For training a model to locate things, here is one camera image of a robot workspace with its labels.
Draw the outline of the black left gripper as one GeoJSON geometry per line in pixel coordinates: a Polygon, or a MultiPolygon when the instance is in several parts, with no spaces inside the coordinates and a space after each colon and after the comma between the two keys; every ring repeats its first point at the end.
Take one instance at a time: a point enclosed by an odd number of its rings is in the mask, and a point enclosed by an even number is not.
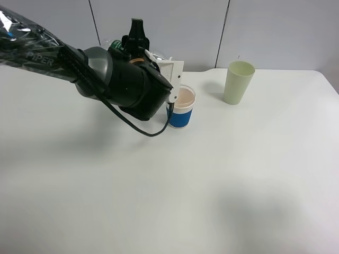
{"type": "MultiPolygon", "coordinates": [[[[149,50],[142,19],[132,19],[129,34],[121,42],[131,57],[142,57],[149,50]]],[[[118,49],[109,49],[108,53],[112,57],[112,74],[106,99],[134,118],[148,121],[167,100],[173,86],[149,61],[130,63],[128,55],[118,49]]]]}

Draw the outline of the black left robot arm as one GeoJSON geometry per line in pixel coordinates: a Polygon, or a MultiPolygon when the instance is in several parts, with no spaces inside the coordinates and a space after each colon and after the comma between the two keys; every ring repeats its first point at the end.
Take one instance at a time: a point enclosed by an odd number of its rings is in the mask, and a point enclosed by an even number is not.
{"type": "Polygon", "coordinates": [[[172,85],[146,51],[143,21],[133,19],[121,49],[71,47],[26,17],[1,8],[1,63],[75,84],[116,115],[147,121],[168,99],[172,85]]]}

